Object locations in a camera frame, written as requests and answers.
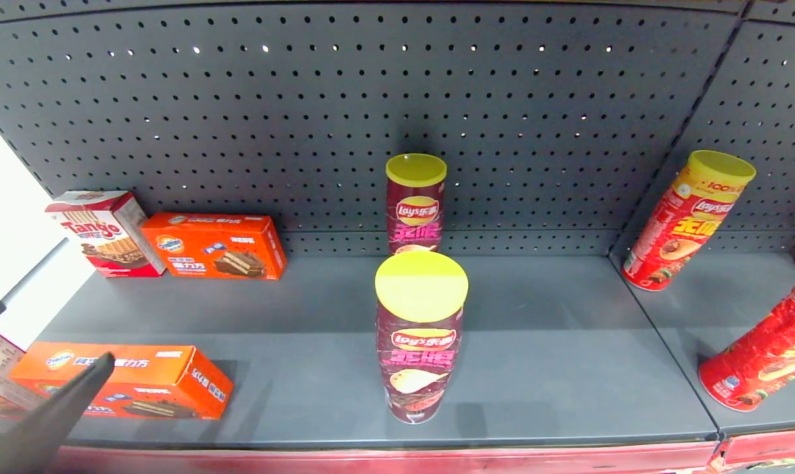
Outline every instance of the gray shelf surface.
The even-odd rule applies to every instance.
[[[723,407],[701,389],[696,367],[763,319],[795,285],[786,254],[703,253],[660,293],[633,289],[646,314],[686,372],[713,420],[727,435],[795,429],[795,381],[755,411]]]
[[[195,344],[236,388],[219,422],[85,417],[70,442],[313,449],[715,437],[608,259],[458,261],[470,275],[460,359],[439,413],[418,426],[385,407],[373,336],[382,258],[292,259],[280,282],[94,275],[41,339]]]

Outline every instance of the potato chip canister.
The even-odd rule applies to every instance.
[[[467,274],[446,255],[403,252],[377,270],[377,354],[391,414],[403,423],[433,417],[452,375]]]
[[[795,379],[795,288],[763,321],[699,366],[699,381],[725,407],[751,411]]]
[[[719,228],[755,174],[754,166],[726,153],[690,153],[626,258],[625,279],[649,291],[666,288]]]
[[[399,154],[386,163],[385,174],[389,252],[437,251],[443,229],[445,162],[430,154]]]

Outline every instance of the yellow lid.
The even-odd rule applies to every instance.
[[[431,154],[399,154],[385,164],[385,174],[399,185],[426,187],[445,179],[447,164]]]
[[[696,150],[690,153],[687,166],[711,180],[729,185],[744,185],[757,174],[755,167],[746,160],[713,150]]]
[[[373,285],[385,309],[419,323],[449,318],[467,297],[467,274],[455,260],[437,252],[389,256],[379,266]]]

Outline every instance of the orange ovaltine box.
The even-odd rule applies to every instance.
[[[35,342],[11,378],[50,396],[108,352],[113,374],[86,415],[217,420],[234,388],[195,346]]]
[[[279,280],[286,267],[268,216],[156,213],[142,234],[176,277]]]

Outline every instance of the wafer box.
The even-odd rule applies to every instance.
[[[277,280],[286,267],[268,216],[157,213],[142,234],[177,277]]]
[[[111,378],[86,415],[216,420],[233,382],[195,346],[137,346],[35,342],[11,378],[50,396],[102,354],[112,353]]]
[[[45,208],[106,277],[159,277],[165,265],[142,237],[148,218],[126,191],[69,191]]]

